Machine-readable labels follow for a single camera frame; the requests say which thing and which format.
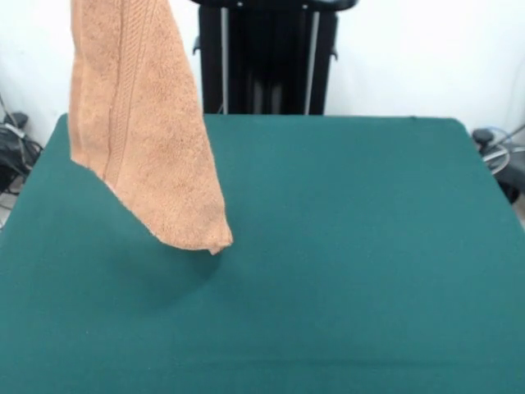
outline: orange towel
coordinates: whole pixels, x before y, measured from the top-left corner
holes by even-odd
[[[72,0],[71,158],[160,241],[233,239],[194,79],[167,0]]]

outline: green felt surface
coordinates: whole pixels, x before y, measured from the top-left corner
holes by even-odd
[[[525,392],[525,236],[459,123],[207,124],[217,257],[153,239],[59,121],[0,236],[2,394]]]

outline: black cable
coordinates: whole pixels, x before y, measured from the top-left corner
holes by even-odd
[[[12,115],[12,113],[7,111],[6,104],[3,102],[3,98],[1,94],[0,94],[0,105],[2,106],[2,110],[6,113],[9,119],[11,119],[11,121],[13,122],[13,126],[18,127],[18,123],[16,122],[15,117]]]

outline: cable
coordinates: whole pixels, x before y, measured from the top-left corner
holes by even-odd
[[[0,94],[0,106],[2,106],[2,110],[6,113],[6,115],[9,116],[9,119],[13,122],[14,127],[18,127],[18,122],[16,121],[15,117],[7,111],[6,104],[3,102],[2,95]]]
[[[500,158],[500,157],[502,157],[502,156],[505,156],[504,161],[503,161],[498,167],[496,167],[495,169],[492,169],[492,170],[491,170],[491,171],[492,171],[492,175],[497,175],[497,174],[499,174],[499,173],[502,172],[502,171],[503,171],[503,170],[509,165],[509,163],[510,163],[510,152],[509,152],[509,150],[508,150],[507,148],[505,148],[503,145],[500,145],[500,144],[496,145],[496,147],[500,149],[499,152],[494,152],[494,153],[489,154],[489,155],[487,155],[487,156],[485,156],[485,157],[483,158],[483,161],[484,161],[485,163],[489,163],[489,162],[492,161],[492,160],[495,160],[495,159],[497,159],[497,158]]]
[[[505,142],[508,138],[512,138],[512,137],[514,137],[515,135],[521,133],[524,130],[525,130],[525,125],[521,125],[516,130],[514,130],[512,133],[510,133],[509,136],[501,137],[499,140],[493,142],[491,144],[491,146],[497,146],[497,145],[501,144],[502,142]]]
[[[510,140],[512,142],[512,137],[510,136],[508,131],[505,131],[505,130],[499,128],[499,127],[494,127],[494,126],[486,126],[484,128],[487,129],[487,130],[491,130],[491,131],[498,131],[499,133],[501,133],[505,137],[507,137],[506,138],[507,140]]]

